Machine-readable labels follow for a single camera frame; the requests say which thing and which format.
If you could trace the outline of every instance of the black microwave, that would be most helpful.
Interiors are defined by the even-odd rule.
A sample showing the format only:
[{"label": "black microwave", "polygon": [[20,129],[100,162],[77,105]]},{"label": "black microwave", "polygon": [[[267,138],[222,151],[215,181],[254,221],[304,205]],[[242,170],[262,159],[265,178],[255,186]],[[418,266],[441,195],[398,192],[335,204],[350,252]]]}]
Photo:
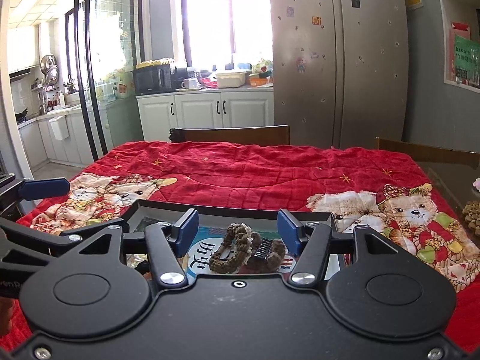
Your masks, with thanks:
[{"label": "black microwave", "polygon": [[133,78],[136,95],[173,92],[175,90],[172,83],[174,70],[175,67],[171,64],[158,64],[135,69]]}]

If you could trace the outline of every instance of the stainless steel refrigerator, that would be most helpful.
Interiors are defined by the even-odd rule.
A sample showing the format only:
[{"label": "stainless steel refrigerator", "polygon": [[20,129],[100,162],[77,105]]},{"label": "stainless steel refrigerator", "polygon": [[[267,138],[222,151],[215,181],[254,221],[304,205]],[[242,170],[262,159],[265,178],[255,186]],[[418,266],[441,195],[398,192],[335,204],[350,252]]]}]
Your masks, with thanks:
[{"label": "stainless steel refrigerator", "polygon": [[404,0],[271,0],[275,124],[294,145],[401,140],[408,83]]}]

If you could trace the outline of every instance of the floor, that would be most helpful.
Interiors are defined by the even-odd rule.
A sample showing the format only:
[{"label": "floor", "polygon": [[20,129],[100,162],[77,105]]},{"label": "floor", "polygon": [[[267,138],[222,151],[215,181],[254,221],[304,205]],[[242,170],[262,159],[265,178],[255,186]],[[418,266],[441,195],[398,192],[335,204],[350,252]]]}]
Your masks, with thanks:
[{"label": "floor", "polygon": [[76,166],[62,165],[60,163],[49,162],[37,171],[33,172],[35,180],[54,179],[57,177],[64,177],[67,180],[74,178],[83,169]]}]

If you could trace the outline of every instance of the chair backrest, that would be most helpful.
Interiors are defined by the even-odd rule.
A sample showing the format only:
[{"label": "chair backrest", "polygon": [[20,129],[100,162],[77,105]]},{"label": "chair backrest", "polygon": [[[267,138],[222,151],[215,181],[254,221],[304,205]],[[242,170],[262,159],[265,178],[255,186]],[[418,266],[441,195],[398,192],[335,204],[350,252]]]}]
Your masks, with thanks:
[{"label": "chair backrest", "polygon": [[242,145],[290,145],[289,126],[247,128],[171,128],[170,140],[179,142],[230,142]]},{"label": "chair backrest", "polygon": [[461,164],[476,169],[480,164],[480,154],[471,151],[443,149],[397,140],[376,139],[376,148],[408,154],[414,161]]}]

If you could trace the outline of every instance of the white cup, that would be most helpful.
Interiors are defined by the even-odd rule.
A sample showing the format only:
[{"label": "white cup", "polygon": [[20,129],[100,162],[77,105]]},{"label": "white cup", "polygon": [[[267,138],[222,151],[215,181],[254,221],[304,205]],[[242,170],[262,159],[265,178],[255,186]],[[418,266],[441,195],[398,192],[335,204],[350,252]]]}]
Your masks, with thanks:
[{"label": "white cup", "polygon": [[184,79],[181,83],[181,87],[184,89],[200,88],[200,83],[195,78]]}]

